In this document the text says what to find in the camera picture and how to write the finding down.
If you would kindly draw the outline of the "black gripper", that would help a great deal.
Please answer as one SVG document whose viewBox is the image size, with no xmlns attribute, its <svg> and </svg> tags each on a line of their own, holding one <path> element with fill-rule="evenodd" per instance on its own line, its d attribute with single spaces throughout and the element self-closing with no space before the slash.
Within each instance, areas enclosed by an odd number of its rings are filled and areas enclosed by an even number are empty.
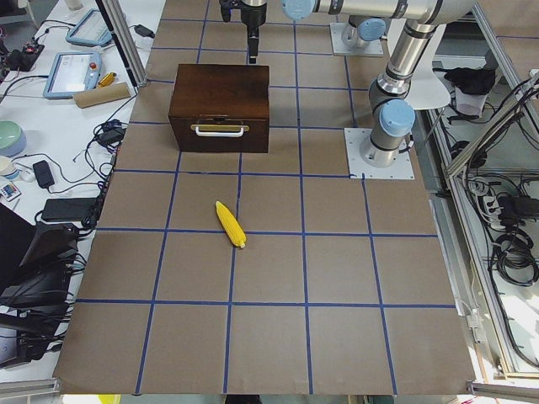
<svg viewBox="0 0 539 404">
<path fill-rule="evenodd" d="M 259 28 L 266 21 L 266 0 L 220 0 L 221 18 L 231 21 L 232 10 L 240 11 L 241 21 L 248 26 L 248 63 L 255 64 L 259 55 Z"/>
</svg>

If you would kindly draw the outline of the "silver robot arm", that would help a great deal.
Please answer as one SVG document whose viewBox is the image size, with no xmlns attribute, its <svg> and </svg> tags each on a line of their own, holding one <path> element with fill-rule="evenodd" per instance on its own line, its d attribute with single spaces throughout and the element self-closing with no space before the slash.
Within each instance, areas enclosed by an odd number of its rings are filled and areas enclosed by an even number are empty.
<svg viewBox="0 0 539 404">
<path fill-rule="evenodd" d="M 284 1 L 283 13 L 293 20 L 311 13 L 404 19 L 396 47 L 382 72 L 369 88 L 375 125 L 360 146 L 363 160 L 385 168 L 400 153 L 405 136 L 411 133 L 415 113 L 405 101 L 413 74 L 438 26 L 468 13 L 473 1 Z"/>
<path fill-rule="evenodd" d="M 246 26 L 248 42 L 248 62 L 255 64 L 259 55 L 259 28 L 265 24 L 267 1 L 225 1 L 219 2 L 221 18 L 230 22 L 232 10 L 240 11 L 242 23 Z M 315 10 L 315 1 L 281 1 L 284 15 L 292 20 L 304 19 Z M 350 15 L 344 25 L 341 40 L 349 48 L 360 48 L 379 40 L 386 31 L 383 19 Z"/>
</svg>

